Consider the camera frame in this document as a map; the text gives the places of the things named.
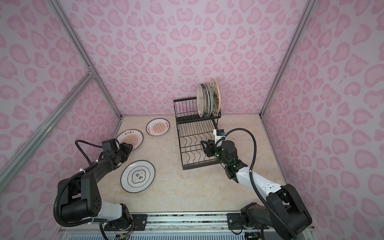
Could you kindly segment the large orange sunburst plate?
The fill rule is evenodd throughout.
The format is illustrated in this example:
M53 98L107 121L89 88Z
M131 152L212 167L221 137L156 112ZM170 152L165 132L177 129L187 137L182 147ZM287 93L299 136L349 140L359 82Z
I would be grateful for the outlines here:
M144 140L144 135L141 131L136 129L126 130L117 136L119 143L127 143L133 146L133 150L136 150L141 146Z

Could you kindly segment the white plate dark green rim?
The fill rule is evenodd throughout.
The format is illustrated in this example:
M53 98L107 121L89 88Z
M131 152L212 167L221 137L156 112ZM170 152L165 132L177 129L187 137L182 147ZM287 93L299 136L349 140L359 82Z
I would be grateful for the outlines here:
M204 118L207 118L210 116L211 111L211 98L209 94L209 90L206 86L206 84L202 84L203 92L204 92L204 98L205 98L205 110L204 110Z

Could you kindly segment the cream plum blossom plate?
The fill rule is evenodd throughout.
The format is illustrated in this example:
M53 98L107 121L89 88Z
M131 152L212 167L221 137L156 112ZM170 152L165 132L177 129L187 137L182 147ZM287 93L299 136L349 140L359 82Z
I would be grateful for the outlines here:
M204 111L205 111L205 96L204 96L204 91L203 87L201 84L198 85L197 88L197 110L198 110L198 115L200 118L203 117Z

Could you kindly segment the mint green flower plate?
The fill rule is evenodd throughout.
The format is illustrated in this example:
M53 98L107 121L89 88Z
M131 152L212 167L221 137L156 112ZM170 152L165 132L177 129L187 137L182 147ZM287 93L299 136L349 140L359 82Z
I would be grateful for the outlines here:
M212 117L214 114L214 95L211 87L207 87L207 88L210 96L210 117Z

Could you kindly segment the white star cat plate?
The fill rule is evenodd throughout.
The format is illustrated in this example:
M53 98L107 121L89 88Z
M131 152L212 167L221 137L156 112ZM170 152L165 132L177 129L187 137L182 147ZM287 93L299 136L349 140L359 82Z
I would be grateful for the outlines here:
M218 84L214 79L210 80L209 89L213 98L212 115L216 117L220 112L221 97Z

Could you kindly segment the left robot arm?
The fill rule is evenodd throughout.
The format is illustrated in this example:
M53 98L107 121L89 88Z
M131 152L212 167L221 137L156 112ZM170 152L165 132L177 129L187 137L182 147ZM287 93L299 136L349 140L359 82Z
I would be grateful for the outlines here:
M126 205L102 200L98 182L125 163L133 145L118 143L117 139L103 141L99 159L80 169L75 175L58 183L53 215L62 227L83 224L106 224L112 230L131 230L133 219Z

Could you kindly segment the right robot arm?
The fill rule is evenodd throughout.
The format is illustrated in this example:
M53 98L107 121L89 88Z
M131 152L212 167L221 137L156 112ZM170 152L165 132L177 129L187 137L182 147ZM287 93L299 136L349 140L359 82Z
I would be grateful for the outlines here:
M233 228L247 229L272 227L284 240L291 240L292 235L299 235L313 223L312 217L296 188L290 184L276 184L256 174L237 153L235 143L223 141L220 146L215 141L201 141L204 153L215 157L223 164L230 180L254 190L261 204L252 202L241 209L240 221Z

